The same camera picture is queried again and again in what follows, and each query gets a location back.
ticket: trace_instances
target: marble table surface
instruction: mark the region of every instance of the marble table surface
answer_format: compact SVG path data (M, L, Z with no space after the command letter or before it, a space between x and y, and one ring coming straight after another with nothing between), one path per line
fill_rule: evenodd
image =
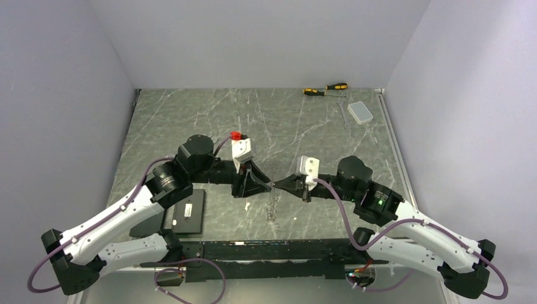
M215 142L233 130L252 138L255 163L273 181L294 172L297 156L320 160L320 173L335 174L338 162L356 155L373 169L373 179L405 197L401 168L393 151L382 108L372 89L335 91L348 103L363 101L373 120L343 128L334 97L312 97L301 89L158 89L142 90L125 140L108 205L131 190L153 159L173 155L194 134ZM219 156L231 159L231 145ZM313 198L304 203L281 190L235 199L229 185L196 184L206 190L203 234L193 240L345 238L336 202ZM376 229L352 213L352 227ZM402 237L397 232L388 234ZM127 233L117 241L129 239Z

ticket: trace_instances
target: metal tool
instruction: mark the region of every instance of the metal tool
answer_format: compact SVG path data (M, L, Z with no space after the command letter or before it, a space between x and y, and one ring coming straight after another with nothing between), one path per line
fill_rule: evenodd
M304 91L302 91L302 93L304 93L304 95L307 95L307 96L334 96L334 97L345 97L345 96L343 96L343 95L326 94L326 92L324 92L324 91L319 91L319 90L316 90L316 89L312 89L311 87L307 87L306 89L304 89Z
M351 124L349 123L349 121L347 120L347 114L345 113L345 109L343 108L343 103L344 101L343 100L338 100L336 101L339 105L339 109L341 109L341 114L343 115L343 120L345 122L344 124L344 127L346 129L350 129L351 128Z

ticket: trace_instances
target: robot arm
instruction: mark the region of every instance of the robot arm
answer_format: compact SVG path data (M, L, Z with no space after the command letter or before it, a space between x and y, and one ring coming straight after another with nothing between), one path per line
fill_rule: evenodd
M477 298L487 286L490 273L473 253L479 253L490 261L495 245L486 239L477 242L452 232L416 210L398 193L372 181L371 175L372 170L356 156L343 158L336 175L319 174L319 160L301 156L297 160L296 173L274 182L274 187L306 202L311 201L311 197L334 198L332 190L342 200L354 202L354 213L368 223L386 229L397 221L398 225L393 229L417 244L382 237L373 245L366 246L379 234L365 228L355 231L355 241L359 246L367 247L364 251L372 259L396 262L423 271L444 281L445 286L457 294ZM465 250L432 225L455 236L468 249Z
M78 293L117 269L181 260L182 246L170 230L143 239L110 242L192 195L193 182L229 184L236 198L271 190L269 178L252 161L255 150L246 136L235 134L232 138L232 161L217 158L213 149L209 137L192 136L173 158L147 174L142 184L95 217L67 231L44 233L41 239L47 253L57 251L50 262L64 294Z

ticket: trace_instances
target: screwdriver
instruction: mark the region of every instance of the screwdriver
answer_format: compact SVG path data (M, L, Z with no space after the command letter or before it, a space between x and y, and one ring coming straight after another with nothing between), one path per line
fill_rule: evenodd
M344 82L340 82L338 84L331 84L326 86L327 90L345 90L347 89L347 84Z
M312 89L312 88L310 88L310 87L307 87L306 89L304 89L303 93L304 93L304 95L307 95L307 96L334 96L334 97L345 97L345 96L343 96L343 95L326 94L326 92L319 91L319 90L316 90L316 89Z

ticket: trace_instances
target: white wall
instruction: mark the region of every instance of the white wall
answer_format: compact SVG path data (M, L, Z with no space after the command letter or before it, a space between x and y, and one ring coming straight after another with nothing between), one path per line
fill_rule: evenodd
M537 303L536 29L533 0L433 0L386 88L419 206L496 243L506 303Z
M91 0L139 88L385 87L430 0Z
M133 100L86 0L0 2L0 303L65 302L41 234L104 208Z

